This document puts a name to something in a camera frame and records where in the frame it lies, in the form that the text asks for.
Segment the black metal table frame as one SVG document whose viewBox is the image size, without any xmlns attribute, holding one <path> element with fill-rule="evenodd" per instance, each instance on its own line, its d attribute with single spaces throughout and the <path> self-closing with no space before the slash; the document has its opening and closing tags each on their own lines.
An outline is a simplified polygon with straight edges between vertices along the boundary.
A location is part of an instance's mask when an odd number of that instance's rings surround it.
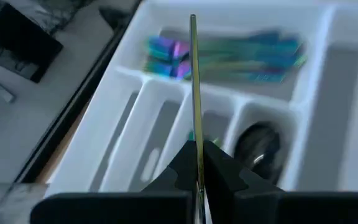
<svg viewBox="0 0 358 224">
<path fill-rule="evenodd" d="M 130 21 L 143 0 L 133 1 L 134 3 L 130 10 L 124 11 L 128 13 L 128 16 L 123 25 L 113 30 L 112 37 L 96 58 L 96 61 L 93 63 L 84 80 L 47 129 L 41 140 L 37 143 L 35 149 L 19 172 L 19 175 L 14 179 L 13 182 L 15 184 L 46 181 L 47 171 L 52 170 L 52 163 L 57 161 L 57 156 L 62 152 L 59 147 L 63 143 L 68 142 L 67 136 L 69 134 L 73 134 L 71 128 L 74 127 L 74 123 L 80 117 L 82 111 L 88 106 L 108 63 L 112 59 Z"/>
</svg>

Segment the white plastic cutlery tray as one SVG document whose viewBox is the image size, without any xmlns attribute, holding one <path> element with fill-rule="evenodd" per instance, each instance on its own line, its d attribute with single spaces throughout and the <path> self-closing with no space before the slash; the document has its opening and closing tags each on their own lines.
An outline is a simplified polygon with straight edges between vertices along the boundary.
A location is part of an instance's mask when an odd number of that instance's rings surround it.
<svg viewBox="0 0 358 224">
<path fill-rule="evenodd" d="M 142 70 L 152 35 L 201 38 L 265 29 L 297 35 L 300 71 L 281 83 L 202 77 L 204 134 L 228 154 L 250 125 L 280 128 L 285 190 L 358 191 L 358 1 L 144 0 L 129 24 L 46 194 L 143 189 L 192 130 L 191 85 Z"/>
</svg>

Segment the iridescent rainbow table knife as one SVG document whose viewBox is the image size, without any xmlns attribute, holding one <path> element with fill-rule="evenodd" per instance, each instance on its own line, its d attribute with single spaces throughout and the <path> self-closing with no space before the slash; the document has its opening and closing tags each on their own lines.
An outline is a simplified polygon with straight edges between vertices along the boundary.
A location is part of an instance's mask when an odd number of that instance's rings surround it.
<svg viewBox="0 0 358 224">
<path fill-rule="evenodd" d="M 190 16 L 190 62 L 192 81 L 192 102 L 193 102 L 193 137 L 197 150 L 198 166 L 198 195 L 199 195 L 199 216 L 200 224 L 206 224 L 204 205 L 204 160 L 203 160 L 203 130 L 202 130 L 202 109 L 200 93 L 200 71 L 198 63 L 198 36 L 196 26 L 196 15 Z"/>
</svg>

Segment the black computer tower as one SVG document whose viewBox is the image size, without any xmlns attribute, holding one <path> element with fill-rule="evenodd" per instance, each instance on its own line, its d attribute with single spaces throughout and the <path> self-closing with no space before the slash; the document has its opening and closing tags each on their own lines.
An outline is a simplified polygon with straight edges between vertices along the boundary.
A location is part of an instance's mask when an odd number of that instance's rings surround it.
<svg viewBox="0 0 358 224">
<path fill-rule="evenodd" d="M 40 26 L 0 0 L 0 66 L 38 83 L 62 48 Z"/>
</svg>

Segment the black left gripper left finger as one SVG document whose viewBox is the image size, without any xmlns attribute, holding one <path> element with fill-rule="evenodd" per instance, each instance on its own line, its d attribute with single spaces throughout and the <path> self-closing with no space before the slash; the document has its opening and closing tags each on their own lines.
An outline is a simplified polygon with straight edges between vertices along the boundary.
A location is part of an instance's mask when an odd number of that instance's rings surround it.
<svg viewBox="0 0 358 224">
<path fill-rule="evenodd" d="M 187 141 L 140 192 L 55 194 L 31 210 L 30 224 L 194 224 L 196 158 Z"/>
</svg>

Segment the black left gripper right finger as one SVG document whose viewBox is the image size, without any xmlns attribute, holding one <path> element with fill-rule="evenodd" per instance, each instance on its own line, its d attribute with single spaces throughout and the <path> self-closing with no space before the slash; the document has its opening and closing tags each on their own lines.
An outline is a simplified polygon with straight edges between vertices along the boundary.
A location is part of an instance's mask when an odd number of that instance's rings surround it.
<svg viewBox="0 0 358 224">
<path fill-rule="evenodd" d="M 358 224 L 358 192 L 287 192 L 211 141 L 203 146 L 213 224 Z"/>
</svg>

